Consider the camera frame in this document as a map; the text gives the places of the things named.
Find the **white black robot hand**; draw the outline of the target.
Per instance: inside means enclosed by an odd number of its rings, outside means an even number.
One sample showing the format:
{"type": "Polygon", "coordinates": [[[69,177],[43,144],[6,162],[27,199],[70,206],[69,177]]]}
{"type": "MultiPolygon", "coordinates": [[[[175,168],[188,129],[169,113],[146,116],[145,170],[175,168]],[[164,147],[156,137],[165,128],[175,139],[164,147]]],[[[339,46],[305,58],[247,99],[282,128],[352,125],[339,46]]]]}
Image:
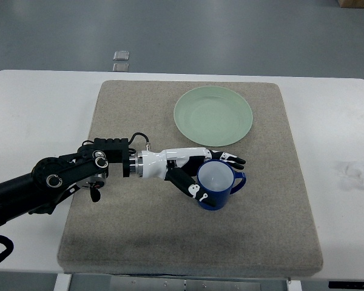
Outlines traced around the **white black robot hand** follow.
{"type": "Polygon", "coordinates": [[[246,161],[227,152],[204,147],[166,149],[159,153],[143,150],[130,156],[130,171],[147,179],[159,177],[171,182],[177,189],[197,202],[214,206],[208,194],[199,186],[197,173],[200,166],[216,159],[229,164],[233,170],[242,172],[246,161]]]}

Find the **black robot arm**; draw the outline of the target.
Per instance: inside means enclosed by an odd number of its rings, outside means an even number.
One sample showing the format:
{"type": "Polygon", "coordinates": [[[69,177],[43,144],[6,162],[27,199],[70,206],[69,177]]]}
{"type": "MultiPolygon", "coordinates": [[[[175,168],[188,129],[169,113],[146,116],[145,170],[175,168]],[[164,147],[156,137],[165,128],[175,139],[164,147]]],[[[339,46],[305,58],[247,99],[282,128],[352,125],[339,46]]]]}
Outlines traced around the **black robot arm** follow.
{"type": "Polygon", "coordinates": [[[122,164],[130,175],[133,139],[84,141],[77,152],[40,160],[30,173],[0,183],[0,226],[25,213],[51,214],[81,187],[90,188],[94,202],[109,175],[109,164],[122,164]]]}

